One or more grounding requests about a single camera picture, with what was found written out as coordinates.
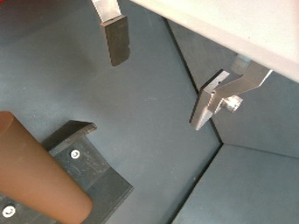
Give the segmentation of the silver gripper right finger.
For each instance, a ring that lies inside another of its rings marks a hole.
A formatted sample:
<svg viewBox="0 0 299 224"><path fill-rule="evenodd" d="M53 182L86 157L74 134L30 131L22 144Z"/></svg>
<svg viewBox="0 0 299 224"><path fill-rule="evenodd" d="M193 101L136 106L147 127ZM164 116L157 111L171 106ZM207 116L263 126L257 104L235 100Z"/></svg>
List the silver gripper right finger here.
<svg viewBox="0 0 299 224"><path fill-rule="evenodd" d="M233 113L243 102L239 95L259 88L272 73L269 68L241 55L235 58L231 70L240 75L237 79L223 83L229 77L229 73L221 70L200 91L191 115L191 125L196 130L221 109Z"/></svg>

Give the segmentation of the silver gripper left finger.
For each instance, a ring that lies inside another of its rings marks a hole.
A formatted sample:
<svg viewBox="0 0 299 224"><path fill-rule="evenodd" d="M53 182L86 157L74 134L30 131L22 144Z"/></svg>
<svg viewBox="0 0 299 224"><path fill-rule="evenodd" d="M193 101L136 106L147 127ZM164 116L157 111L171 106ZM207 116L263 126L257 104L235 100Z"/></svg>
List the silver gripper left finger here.
<svg viewBox="0 0 299 224"><path fill-rule="evenodd" d="M129 57L128 20L121 14L117 0L90 0L106 38L110 65L118 66Z"/></svg>

